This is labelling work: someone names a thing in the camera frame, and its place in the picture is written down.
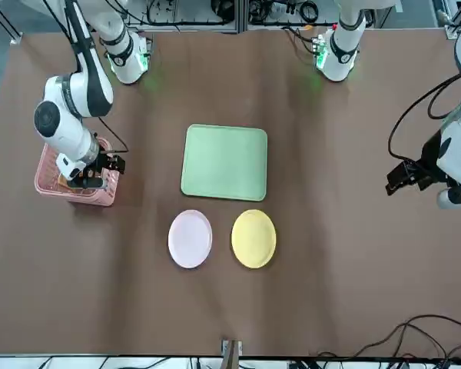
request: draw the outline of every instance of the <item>power cord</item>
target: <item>power cord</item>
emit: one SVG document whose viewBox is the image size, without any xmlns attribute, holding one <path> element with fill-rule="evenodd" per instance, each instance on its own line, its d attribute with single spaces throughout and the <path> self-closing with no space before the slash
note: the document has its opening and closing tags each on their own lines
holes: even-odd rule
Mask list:
<svg viewBox="0 0 461 369">
<path fill-rule="evenodd" d="M 109 6 L 111 6 L 112 9 L 114 9 L 116 12 L 123 14 L 123 15 L 129 15 L 132 17 L 134 20 L 140 22 L 140 25 L 151 25 L 154 27 L 175 27 L 179 32 L 181 30 L 179 29 L 180 25 L 226 25 L 230 23 L 231 21 L 222 21 L 222 22 L 187 22 L 187 21 L 181 21 L 181 22 L 153 22 L 151 20 L 151 9 L 152 6 L 154 6 L 155 0 L 151 0 L 151 4 L 147 7 L 147 21 L 144 21 L 143 19 L 140 19 L 139 17 L 133 15 L 130 11 L 128 11 L 118 0 L 114 0 L 116 5 L 119 7 L 119 9 L 116 9 L 108 0 L 105 0 Z"/>
<path fill-rule="evenodd" d="M 319 18 L 319 8 L 317 7 L 316 3 L 312 2 L 311 0 L 306 0 L 304 2 L 298 2 L 295 4 L 300 4 L 299 15 L 304 20 L 304 22 L 266 22 L 265 20 L 271 13 L 273 3 L 289 5 L 289 3 L 284 0 L 250 0 L 250 24 L 274 25 L 277 27 L 304 27 L 306 25 L 331 27 L 336 24 L 336 22 L 317 22 L 317 19 Z M 307 15 L 307 9 L 312 9 L 313 16 Z"/>
<path fill-rule="evenodd" d="M 101 151 L 101 154 L 122 154 L 124 152 L 129 152 L 130 150 L 128 149 L 128 146 L 124 143 L 124 141 L 120 138 L 120 136 L 116 135 L 116 133 L 108 126 L 108 124 L 101 118 L 98 117 L 99 121 L 106 127 L 110 133 L 116 137 L 118 141 L 124 146 L 124 150 L 104 150 Z"/>
<path fill-rule="evenodd" d="M 403 121 L 403 119 L 408 115 L 408 113 L 410 113 L 413 108 L 415 108 L 420 102 L 422 102 L 423 100 L 425 100 L 426 98 L 428 98 L 429 96 L 431 96 L 431 94 L 433 94 L 434 92 L 437 92 L 439 91 L 441 88 L 447 88 L 447 85 L 450 85 L 452 84 L 455 80 L 459 79 L 460 78 L 460 75 L 454 75 L 453 77 L 449 77 L 448 79 L 446 79 L 445 81 L 439 83 L 436 87 L 432 88 L 430 91 L 428 91 L 426 94 L 424 94 L 423 96 L 421 96 L 420 98 L 418 98 L 417 100 L 415 100 L 414 103 L 412 103 L 407 110 L 405 110 L 404 113 L 401 114 L 400 118 L 398 119 L 398 121 L 396 122 L 396 124 L 394 125 L 393 129 L 391 130 L 391 133 L 390 133 L 390 136 L 387 140 L 387 151 L 389 152 L 389 154 L 393 157 L 393 158 L 396 158 L 396 159 L 400 159 L 400 160 L 403 160 L 403 161 L 408 161 L 411 165 L 414 165 L 416 167 L 418 167 L 419 170 L 423 171 L 426 175 L 430 176 L 431 178 L 434 178 L 434 175 L 432 172 L 428 171 L 427 169 L 425 169 L 423 166 L 421 166 L 419 163 L 417 163 L 415 160 L 413 160 L 412 158 L 408 158 L 407 156 L 403 156 L 403 155 L 398 155 L 398 154 L 395 154 L 393 152 L 393 149 L 391 148 L 392 146 L 392 141 L 393 141 L 393 136 L 396 132 L 396 130 L 398 129 L 398 127 L 400 126 L 400 123 Z"/>
<path fill-rule="evenodd" d="M 46 361 L 44 361 L 41 365 L 39 365 L 38 369 L 44 369 L 47 363 L 49 363 L 51 360 L 53 360 L 53 357 L 50 356 Z"/>
<path fill-rule="evenodd" d="M 453 82 L 457 81 L 458 79 L 461 79 L 461 75 L 457 75 L 455 76 L 454 80 L 452 81 L 448 81 L 448 83 L 446 83 L 443 87 L 441 87 L 437 92 L 436 94 L 432 97 L 432 99 L 430 100 L 430 103 L 429 103 L 429 107 L 427 108 L 427 114 L 429 115 L 429 118 L 430 119 L 435 119 L 435 120 L 440 120 L 440 119 L 444 119 L 446 118 L 450 113 L 451 111 L 445 113 L 445 114 L 442 114 L 442 115 L 435 115 L 432 113 L 432 107 L 433 107 L 433 104 L 434 102 L 436 102 L 436 99 L 439 97 L 439 95 L 446 89 L 448 88 Z"/>
<path fill-rule="evenodd" d="M 153 367 L 157 367 L 159 364 L 169 360 L 170 357 L 165 357 L 164 359 L 160 359 L 159 361 L 156 361 L 155 363 L 153 364 L 150 364 L 149 366 L 147 367 L 120 367 L 118 369 L 152 369 Z"/>
<path fill-rule="evenodd" d="M 111 357 L 111 356 L 107 356 L 107 357 L 104 359 L 104 361 L 102 362 L 101 366 L 100 366 L 98 369 L 102 369 L 102 368 L 104 367 L 104 364 L 106 364 L 106 361 L 108 361 L 110 357 Z"/>
<path fill-rule="evenodd" d="M 312 17 L 306 15 L 306 9 L 308 8 L 313 10 Z M 299 15 L 305 22 L 312 25 L 315 21 L 317 21 L 318 17 L 320 16 L 320 11 L 314 2 L 307 0 L 306 2 L 303 2 L 302 5 L 299 7 Z"/>
<path fill-rule="evenodd" d="M 60 22 L 60 20 L 58 19 L 58 17 L 56 16 L 55 12 L 53 12 L 53 9 L 51 9 L 51 6 L 49 6 L 48 2 L 46 0 L 43 0 L 43 4 L 45 4 L 45 7 L 47 8 L 47 10 L 50 12 L 51 16 L 53 17 L 53 19 L 56 21 L 56 23 L 58 24 L 58 26 L 60 27 L 61 31 L 63 32 L 63 34 L 65 35 L 65 37 L 67 38 L 68 42 L 70 42 L 71 44 L 73 44 L 73 41 L 71 40 L 71 36 L 70 36 L 70 32 L 67 32 L 67 29 L 63 26 L 63 24 Z"/>
<path fill-rule="evenodd" d="M 447 352 L 444 349 L 444 347 L 440 344 L 440 342 L 438 342 L 438 340 L 436 340 L 434 337 L 432 337 L 430 334 L 426 333 L 424 330 L 420 329 L 416 325 L 412 324 L 413 321 L 417 321 L 419 319 L 426 319 L 426 318 L 436 318 L 436 319 L 440 319 L 440 320 L 444 320 L 444 321 L 449 321 L 449 322 L 451 322 L 453 324 L 456 324 L 456 325 L 459 325 L 461 327 L 461 321 L 458 321 L 458 320 L 456 320 L 454 318 L 451 318 L 451 317 L 447 317 L 445 315 L 440 315 L 440 314 L 421 314 L 421 315 L 416 315 L 416 316 L 411 317 L 410 319 L 404 321 L 403 323 L 398 324 L 397 326 L 395 326 L 395 328 L 384 339 L 382 339 L 380 341 L 377 341 L 377 342 L 375 342 L 373 344 L 365 345 L 360 350 L 358 350 L 358 352 L 356 352 L 354 355 L 352 355 L 350 357 L 342 358 L 341 362 L 354 359 L 355 357 L 359 357 L 365 350 L 367 350 L 367 349 L 369 349 L 371 347 L 375 347 L 375 346 L 378 346 L 380 344 L 386 343 L 400 328 L 403 328 L 402 331 L 401 331 L 400 339 L 398 341 L 398 345 L 396 346 L 396 350 L 394 351 L 394 354 L 393 354 L 393 357 L 396 358 L 399 351 L 400 351 L 401 345 L 403 343 L 403 339 L 405 337 L 406 329 L 408 327 L 410 327 L 410 328 L 415 329 L 416 331 L 420 332 L 421 334 L 425 335 L 426 337 L 428 337 L 433 342 L 435 347 L 438 347 L 438 348 L 440 348 L 442 350 L 443 359 L 441 360 L 440 363 L 436 364 L 436 366 L 433 369 L 448 369 L 449 366 L 451 365 L 451 360 L 452 359 L 458 359 L 457 357 L 454 357 L 454 354 L 457 351 L 461 351 L 461 345 L 457 346 L 457 347 L 453 348 L 452 350 L 450 350 L 449 352 Z M 334 353 L 332 353 L 330 351 L 323 351 L 323 352 L 320 352 L 318 354 L 318 357 L 323 357 L 323 356 L 337 357 Z M 417 358 L 415 355 L 413 355 L 411 353 L 405 353 L 405 354 L 402 355 L 402 357 L 403 358 L 406 358 L 406 357 Z M 403 361 L 401 363 L 398 363 L 398 367 L 402 367 L 403 364 L 405 364 L 405 363 L 408 364 L 407 361 Z M 388 364 L 386 369 L 392 368 L 395 364 L 396 363 Z"/>
<path fill-rule="evenodd" d="M 293 44 L 295 45 L 295 38 L 297 37 L 298 39 L 300 39 L 300 42 L 302 43 L 303 47 L 306 49 L 306 51 L 310 54 L 313 54 L 313 49 L 312 48 L 309 48 L 307 46 L 307 42 L 308 43 L 313 43 L 313 40 L 311 38 L 307 38 L 307 37 L 304 37 L 302 36 L 302 34 L 300 33 L 299 29 L 296 29 L 296 30 L 293 30 L 292 27 L 283 27 L 282 28 L 283 30 L 285 31 L 289 31 L 291 32 L 293 35 L 294 35 L 294 39 L 292 40 Z"/>
</svg>

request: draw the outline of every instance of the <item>pink basket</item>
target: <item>pink basket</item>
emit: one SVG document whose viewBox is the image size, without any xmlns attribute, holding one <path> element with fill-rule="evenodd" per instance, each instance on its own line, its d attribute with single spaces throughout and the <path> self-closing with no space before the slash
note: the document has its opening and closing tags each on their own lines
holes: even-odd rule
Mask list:
<svg viewBox="0 0 461 369">
<path fill-rule="evenodd" d="M 106 150 L 111 150 L 109 142 L 99 137 L 98 140 Z M 108 183 L 105 189 L 69 190 L 58 185 L 60 170 L 56 166 L 57 156 L 58 153 L 50 148 L 48 144 L 45 144 L 34 178 L 34 186 L 39 194 L 50 198 L 64 198 L 67 201 L 91 205 L 110 206 L 113 204 L 120 175 L 117 171 L 102 170 L 101 176 Z"/>
</svg>

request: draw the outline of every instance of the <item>brown tablecloth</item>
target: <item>brown tablecloth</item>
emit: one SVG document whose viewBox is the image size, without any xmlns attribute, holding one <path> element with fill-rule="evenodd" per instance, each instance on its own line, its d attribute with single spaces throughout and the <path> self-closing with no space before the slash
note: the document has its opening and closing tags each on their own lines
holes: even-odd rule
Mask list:
<svg viewBox="0 0 461 369">
<path fill-rule="evenodd" d="M 0 92 L 0 353 L 219 354 L 221 338 L 247 355 L 348 356 L 396 324 L 428 312 L 461 319 L 461 211 L 436 206 L 439 186 L 391 198 L 385 176 L 394 122 L 456 72 L 442 30 L 366 32 L 356 69 L 326 81 L 284 32 L 157 34 L 151 71 L 123 86 L 106 118 L 129 144 L 112 208 L 43 198 L 33 178 L 43 142 L 32 122 L 45 81 L 75 70 L 61 35 L 12 48 Z M 437 111 L 461 99 L 461 84 Z M 394 148 L 417 157 L 438 128 L 426 105 L 407 117 Z M 189 198 L 180 190 L 193 123 L 268 134 L 261 203 Z M 96 119 L 85 124 L 109 137 Z M 214 230 L 210 257 L 176 266 L 167 231 L 184 209 Z M 270 265 L 235 259 L 232 224 L 249 208 L 277 229 Z M 447 347 L 461 329 L 420 327 Z M 389 356 L 394 342 L 365 353 Z M 408 334 L 402 352 L 436 354 Z"/>
</svg>

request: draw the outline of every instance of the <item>white robotic arm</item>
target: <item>white robotic arm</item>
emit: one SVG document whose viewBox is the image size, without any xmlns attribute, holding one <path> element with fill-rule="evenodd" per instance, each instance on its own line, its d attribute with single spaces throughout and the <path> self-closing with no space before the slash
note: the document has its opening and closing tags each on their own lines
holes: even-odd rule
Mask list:
<svg viewBox="0 0 461 369">
<path fill-rule="evenodd" d="M 343 81 L 353 68 L 359 42 L 366 29 L 363 9 L 384 9 L 396 0 L 336 0 L 340 19 L 335 29 L 328 29 L 319 37 L 320 52 L 317 68 L 331 81 Z"/>
<path fill-rule="evenodd" d="M 454 58 L 461 77 L 461 32 L 456 40 Z M 403 161 L 387 175 L 388 195 L 406 185 L 418 184 L 424 190 L 433 183 L 446 183 L 439 193 L 441 208 L 461 208 L 461 104 L 444 118 L 442 127 L 423 146 L 421 158 Z"/>
<path fill-rule="evenodd" d="M 43 139 L 58 152 L 56 164 L 72 187 L 100 188 L 92 175 L 102 168 L 124 171 L 119 156 L 108 156 L 81 123 L 82 118 L 105 116 L 113 103 L 113 89 L 104 73 L 76 0 L 65 1 L 68 38 L 75 53 L 77 71 L 47 80 L 43 101 L 35 110 L 34 123 Z"/>
<path fill-rule="evenodd" d="M 27 6 L 46 15 L 53 15 L 60 25 L 68 27 L 65 18 L 65 0 L 22 0 Z M 127 8 L 128 0 L 118 0 Z M 108 52 L 111 69 L 118 80 L 126 85 L 135 83 L 148 70 L 152 42 L 134 32 L 128 31 L 120 13 L 105 0 L 78 0 L 85 21 L 99 34 L 101 43 Z"/>
</svg>

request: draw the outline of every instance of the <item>wire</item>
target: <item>wire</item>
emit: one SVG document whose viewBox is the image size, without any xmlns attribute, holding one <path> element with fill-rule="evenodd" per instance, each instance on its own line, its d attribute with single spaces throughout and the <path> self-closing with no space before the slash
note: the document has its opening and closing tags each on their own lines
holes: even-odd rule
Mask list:
<svg viewBox="0 0 461 369">
<path fill-rule="evenodd" d="M 169 360 L 170 357 L 165 357 L 164 359 L 160 359 L 153 364 L 150 364 L 148 367 L 120 367 L 118 369 L 152 369 L 153 367 L 157 367 L 160 363 Z"/>
<path fill-rule="evenodd" d="M 274 25 L 277 27 L 304 27 L 306 25 L 312 26 L 323 26 L 331 27 L 336 24 L 336 22 L 316 22 L 319 17 L 319 9 L 317 5 L 311 0 L 306 0 L 304 2 L 297 2 L 295 5 L 301 4 L 299 7 L 299 15 L 305 21 L 304 22 L 266 22 L 265 20 L 271 13 L 271 7 L 273 3 L 289 5 L 287 1 L 284 0 L 250 0 L 249 2 L 249 23 L 251 25 Z M 309 17 L 306 15 L 306 8 L 312 8 L 315 15 Z"/>
<path fill-rule="evenodd" d="M 393 149 L 391 148 L 391 144 L 392 144 L 392 141 L 393 141 L 393 136 L 396 132 L 396 130 L 398 129 L 398 127 L 400 126 L 400 123 L 403 121 L 403 119 L 408 115 L 408 113 L 410 113 L 410 111 L 413 110 L 413 108 L 415 108 L 420 102 L 422 102 L 423 100 L 425 100 L 426 98 L 428 98 L 429 96 L 431 96 L 431 94 L 433 94 L 434 92 L 438 91 L 440 88 L 444 87 L 444 85 L 446 83 L 453 83 L 456 79 L 459 78 L 459 75 L 454 75 L 453 77 L 449 77 L 448 79 L 446 79 L 445 81 L 439 83 L 436 87 L 432 88 L 430 91 L 428 91 L 426 94 L 424 94 L 423 96 L 421 96 L 420 98 L 418 98 L 417 100 L 415 100 L 414 103 L 412 103 L 407 110 L 405 110 L 404 113 L 401 114 L 400 118 L 398 119 L 398 121 L 396 122 L 396 124 L 394 125 L 393 129 L 391 130 L 391 133 L 390 133 L 390 136 L 387 140 L 387 151 L 390 153 L 390 155 L 393 157 L 393 158 L 396 158 L 396 159 L 400 159 L 400 160 L 403 160 L 403 161 L 408 161 L 410 164 L 412 165 L 415 165 L 416 167 L 418 167 L 418 169 L 420 169 L 421 171 L 423 171 L 426 175 L 434 178 L 434 175 L 433 173 L 431 173 L 430 171 L 428 171 L 427 169 L 425 169 L 423 166 L 421 166 L 419 163 L 417 163 L 416 161 L 414 161 L 413 159 L 411 158 L 408 158 L 407 156 L 403 156 L 403 155 L 398 155 L 398 154 L 395 154 L 393 152 Z"/>
<path fill-rule="evenodd" d="M 305 8 L 312 8 L 314 15 L 312 17 L 306 15 L 304 10 Z M 320 12 L 315 3 L 307 0 L 303 2 L 302 5 L 299 7 L 299 15 L 305 22 L 313 24 L 315 21 L 317 21 L 318 17 L 320 16 Z"/>
<path fill-rule="evenodd" d="M 53 357 L 50 356 L 46 361 L 43 362 L 43 364 L 39 365 L 38 369 L 43 369 L 47 363 L 49 363 L 51 360 L 53 360 Z"/>
<path fill-rule="evenodd" d="M 417 327 L 416 325 L 413 325 L 411 323 L 405 323 L 405 326 L 403 327 L 403 331 L 401 332 L 401 335 L 400 335 L 398 345 L 396 346 L 396 350 L 394 351 L 393 357 L 396 357 L 398 355 L 398 353 L 400 352 L 401 344 L 403 343 L 403 339 L 404 339 L 405 327 L 410 327 L 410 328 L 414 329 L 415 331 L 420 332 L 421 334 L 423 334 L 424 336 L 426 336 L 427 338 L 429 338 L 432 341 L 432 343 L 434 344 L 434 347 L 436 348 L 437 352 L 439 352 L 439 348 L 440 348 L 442 350 L 442 352 L 443 352 L 443 356 L 445 357 L 447 355 L 446 350 L 444 349 L 444 347 L 433 336 L 431 336 L 430 334 L 428 334 L 427 332 L 425 332 L 421 328 Z"/>
<path fill-rule="evenodd" d="M 294 34 L 294 39 L 292 41 L 294 43 L 294 45 L 295 45 L 295 38 L 298 37 L 300 39 L 300 41 L 302 42 L 302 45 L 306 49 L 306 51 L 313 55 L 313 49 L 309 48 L 307 46 L 307 44 L 306 44 L 306 42 L 312 43 L 313 42 L 312 39 L 302 36 L 299 29 L 296 29 L 295 31 L 291 27 L 283 27 L 282 29 L 285 30 L 285 31 L 290 31 L 290 32 L 292 32 L 292 34 Z"/>
<path fill-rule="evenodd" d="M 457 351 L 461 350 L 461 345 L 460 346 L 456 346 L 455 348 L 453 348 L 451 351 L 449 351 L 449 353 L 446 355 L 444 361 L 443 361 L 443 364 L 440 366 L 441 369 L 446 369 L 446 365 L 448 363 L 448 361 L 451 359 L 452 355 L 454 355 Z"/>
<path fill-rule="evenodd" d="M 386 23 L 387 18 L 390 16 L 392 10 L 393 10 L 393 6 L 390 8 L 390 10 L 387 11 L 387 14 L 386 14 L 386 16 L 384 17 L 383 23 L 381 23 L 380 28 L 384 27 L 384 23 Z"/>
<path fill-rule="evenodd" d="M 331 352 L 331 351 L 322 351 L 320 352 L 318 355 L 318 357 L 321 357 L 321 356 L 331 356 L 331 357 L 338 357 L 335 353 Z M 325 361 L 324 362 L 324 365 L 321 369 L 326 369 L 326 366 L 329 364 L 330 362 L 329 361 Z"/>
<path fill-rule="evenodd" d="M 441 320 L 444 320 L 444 321 L 450 321 L 451 323 L 454 323 L 454 324 L 457 324 L 461 327 L 461 321 L 457 321 L 456 319 L 453 319 L 451 317 L 447 317 L 445 315 L 439 315 L 439 314 L 422 314 L 422 315 L 416 315 L 414 317 L 411 317 L 410 319 L 408 319 L 405 324 L 410 324 L 412 321 L 417 321 L 419 319 L 425 319 L 425 318 L 428 318 L 428 317 L 431 317 L 431 318 L 436 318 L 436 319 L 441 319 Z M 403 339 L 403 336 L 406 332 L 406 327 L 403 327 L 403 330 L 401 331 L 401 335 L 400 335 L 400 339 L 402 340 Z M 394 354 L 393 356 L 397 356 L 398 353 L 400 352 L 400 348 L 401 348 L 401 343 L 402 341 L 398 342 L 398 346 L 396 347 L 396 350 L 394 351 Z"/>
<path fill-rule="evenodd" d="M 111 356 L 107 356 L 98 369 L 102 369 L 104 367 L 104 364 L 106 364 L 106 361 L 108 361 L 110 358 L 111 358 Z"/>
<path fill-rule="evenodd" d="M 458 75 L 457 78 L 455 78 L 454 80 L 446 83 L 443 87 L 441 87 L 439 89 L 439 91 L 436 92 L 436 94 L 432 97 L 432 99 L 430 100 L 430 103 L 429 103 L 429 107 L 427 108 L 427 114 L 429 115 L 429 118 L 430 119 L 435 119 L 435 120 L 440 120 L 440 119 L 444 119 L 446 118 L 449 114 L 451 114 L 451 111 L 445 113 L 445 114 L 442 114 L 442 115 L 434 115 L 432 113 L 432 107 L 433 107 L 433 104 L 434 102 L 436 102 L 436 99 L 439 97 L 439 95 L 446 89 L 448 88 L 453 82 L 457 81 L 458 79 L 461 78 L 461 75 Z"/>
<path fill-rule="evenodd" d="M 45 4 L 45 7 L 48 9 L 50 12 L 51 16 L 53 19 L 58 23 L 58 26 L 60 27 L 61 31 L 65 35 L 65 37 L 68 39 L 68 41 L 73 44 L 73 41 L 71 40 L 70 35 L 67 33 L 67 29 L 63 26 L 63 24 L 60 22 L 58 17 L 56 16 L 55 12 L 53 12 L 53 9 L 51 9 L 51 6 L 49 6 L 48 2 L 46 0 L 43 0 L 43 4 Z"/>
<path fill-rule="evenodd" d="M 302 42 L 309 42 L 310 44 L 313 43 L 313 40 L 311 38 L 307 38 L 307 37 L 304 37 L 301 35 L 300 31 L 297 29 L 297 30 L 294 30 L 292 27 L 290 27 L 289 25 L 286 25 L 284 27 L 282 27 L 283 30 L 285 31 L 289 31 L 289 32 L 292 32 L 297 38 L 299 38 Z"/>
<path fill-rule="evenodd" d="M 110 131 L 110 133 L 113 136 L 115 136 L 116 139 L 120 141 L 120 143 L 122 143 L 124 146 L 124 150 L 106 150 L 106 151 L 101 151 L 101 153 L 102 154 L 121 154 L 123 152 L 129 152 L 130 150 L 128 149 L 128 146 L 124 143 L 124 141 L 120 138 L 120 136 L 116 135 L 116 133 L 114 133 L 114 131 L 111 128 L 109 128 L 109 126 L 106 124 L 106 122 L 101 117 L 98 117 L 98 119 L 106 127 L 106 129 Z"/>
<path fill-rule="evenodd" d="M 408 327 L 411 327 L 412 329 L 415 329 L 418 332 L 424 334 L 431 341 L 433 341 L 434 343 L 436 343 L 439 347 L 441 347 L 443 349 L 443 346 L 435 338 L 433 338 L 432 336 L 427 334 L 425 331 L 422 331 L 417 326 L 414 326 L 414 325 L 411 324 L 411 321 L 416 320 L 416 319 L 420 319 L 422 317 L 439 317 L 439 316 L 435 316 L 435 315 L 430 314 L 430 315 L 419 315 L 419 316 L 416 316 L 416 317 L 412 317 L 408 321 L 406 321 L 404 323 L 401 323 L 401 324 L 398 324 L 397 326 L 395 326 L 395 328 L 385 338 L 383 338 L 382 340 L 374 342 L 372 344 L 367 344 L 367 345 L 363 346 L 361 349 L 359 349 L 352 356 L 345 357 L 343 359 L 343 361 L 348 361 L 350 359 L 354 359 L 355 357 L 360 356 L 363 352 L 365 352 L 366 350 L 368 350 L 368 349 L 370 349 L 372 347 L 376 347 L 376 346 L 380 346 L 381 344 L 385 344 L 400 328 L 403 328 L 403 331 L 402 331 L 402 334 L 401 334 L 401 337 L 400 337 L 400 341 L 398 342 L 398 346 L 396 347 L 396 351 L 395 351 L 396 353 L 393 355 L 395 357 L 397 355 L 397 352 L 399 351 L 399 347 L 400 347 L 401 343 L 403 343 L 404 333 L 405 333 L 405 331 L 406 331 L 406 329 Z M 318 356 L 324 356 L 325 354 L 331 354 L 331 353 L 329 353 L 327 351 L 323 351 L 323 352 L 319 353 Z"/>
</svg>

